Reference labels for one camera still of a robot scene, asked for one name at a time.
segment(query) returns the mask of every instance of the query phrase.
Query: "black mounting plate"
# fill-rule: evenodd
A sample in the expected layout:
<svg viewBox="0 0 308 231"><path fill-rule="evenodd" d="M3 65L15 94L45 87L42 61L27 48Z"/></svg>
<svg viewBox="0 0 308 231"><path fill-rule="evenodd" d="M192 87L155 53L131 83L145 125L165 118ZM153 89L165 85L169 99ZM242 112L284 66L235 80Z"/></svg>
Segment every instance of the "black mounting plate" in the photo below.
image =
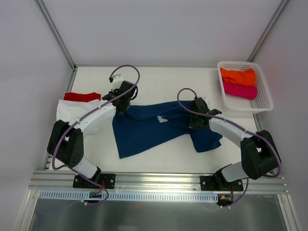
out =
<svg viewBox="0 0 308 231"><path fill-rule="evenodd" d="M114 189L115 183L116 183L116 175L115 174L100 174L99 183L103 183L103 187L106 189ZM94 184L91 184L90 182L83 179L80 175L75 176L73 188L75 189L97 189L97 186Z"/></svg>
<svg viewBox="0 0 308 231"><path fill-rule="evenodd" d="M230 182L228 189L221 189L217 184L207 184L209 179L212 178L213 176L200 176L201 191L232 191L232 186L235 192L242 192L244 190L242 180Z"/></svg>

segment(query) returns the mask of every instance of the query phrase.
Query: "white table surface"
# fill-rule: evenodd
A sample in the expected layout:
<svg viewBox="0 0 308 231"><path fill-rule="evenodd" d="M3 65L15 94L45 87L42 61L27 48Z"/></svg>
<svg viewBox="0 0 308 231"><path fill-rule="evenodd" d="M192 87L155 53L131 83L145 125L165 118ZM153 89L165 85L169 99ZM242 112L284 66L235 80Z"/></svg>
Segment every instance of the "white table surface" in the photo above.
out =
<svg viewBox="0 0 308 231"><path fill-rule="evenodd" d="M175 101L180 89L188 87L198 96L209 100L210 109L224 112L218 71L216 68L160 68L140 67L141 79L138 97L132 105L149 105ZM114 67L79 67L72 92L102 95L111 89L109 76ZM122 68L125 80L135 82L137 73L132 68ZM193 100L193 94L184 91L181 100ZM256 131L253 115L232 118L233 121ZM84 140L84 155L102 171L156 172L156 173L214 173L219 168L241 160L240 149L226 138L215 150L197 153L189 135L183 135L158 145L143 153L119 159L112 128L112 119L100 125L98 135L89 135Z"/></svg>

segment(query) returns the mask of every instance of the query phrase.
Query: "white cable tray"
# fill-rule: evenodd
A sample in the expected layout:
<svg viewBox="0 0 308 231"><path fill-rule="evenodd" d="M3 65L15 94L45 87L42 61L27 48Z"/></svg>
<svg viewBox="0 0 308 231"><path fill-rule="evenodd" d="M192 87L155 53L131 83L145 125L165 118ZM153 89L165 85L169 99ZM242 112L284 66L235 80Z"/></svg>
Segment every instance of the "white cable tray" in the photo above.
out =
<svg viewBox="0 0 308 231"><path fill-rule="evenodd" d="M98 200L89 198L90 191L41 190L41 199ZM169 201L169 202L206 202L217 203L215 193L164 193L164 192L109 192L110 201Z"/></svg>

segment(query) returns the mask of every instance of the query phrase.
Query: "white plastic basket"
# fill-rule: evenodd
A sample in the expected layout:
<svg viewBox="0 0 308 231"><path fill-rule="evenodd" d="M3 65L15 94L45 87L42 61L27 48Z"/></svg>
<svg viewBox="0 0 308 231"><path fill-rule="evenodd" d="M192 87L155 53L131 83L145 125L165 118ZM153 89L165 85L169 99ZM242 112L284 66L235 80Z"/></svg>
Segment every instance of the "white plastic basket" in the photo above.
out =
<svg viewBox="0 0 308 231"><path fill-rule="evenodd" d="M225 61L219 62L218 65L219 80L222 90L222 96L224 103L228 109L240 112L250 112L253 114L270 111L273 109L273 101L270 96L268 86L266 84L265 78L258 64L249 62L232 62ZM257 97L254 100L247 100L240 97L225 94L225 90L222 83L220 68L224 68L228 71L245 71L250 68L254 70L257 76Z"/></svg>

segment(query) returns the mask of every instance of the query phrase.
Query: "glass panel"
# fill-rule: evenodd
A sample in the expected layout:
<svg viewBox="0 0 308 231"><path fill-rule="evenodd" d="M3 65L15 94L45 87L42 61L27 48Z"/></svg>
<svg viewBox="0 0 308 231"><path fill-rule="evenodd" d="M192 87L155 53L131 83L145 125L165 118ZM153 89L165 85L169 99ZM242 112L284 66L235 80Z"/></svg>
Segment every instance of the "glass panel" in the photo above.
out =
<svg viewBox="0 0 308 231"><path fill-rule="evenodd" d="M74 201L39 199L40 210L53 213ZM106 201L98 206L77 203L57 215L36 207L31 231L286 231L276 195L246 195L231 209L213 212L216 204L188 202Z"/></svg>

